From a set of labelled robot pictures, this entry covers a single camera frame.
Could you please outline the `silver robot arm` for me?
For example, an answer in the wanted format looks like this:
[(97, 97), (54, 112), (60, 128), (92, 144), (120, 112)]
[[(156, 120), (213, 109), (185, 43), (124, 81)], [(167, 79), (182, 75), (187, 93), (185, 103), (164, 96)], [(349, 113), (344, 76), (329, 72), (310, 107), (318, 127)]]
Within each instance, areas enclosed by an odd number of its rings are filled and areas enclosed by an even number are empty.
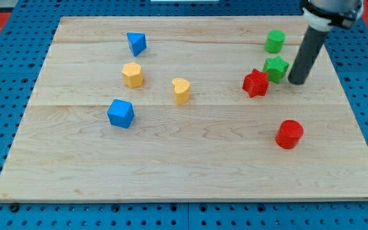
[(364, 12), (364, 1), (301, 0), (300, 8), (311, 28), (327, 32), (333, 27), (352, 28)]

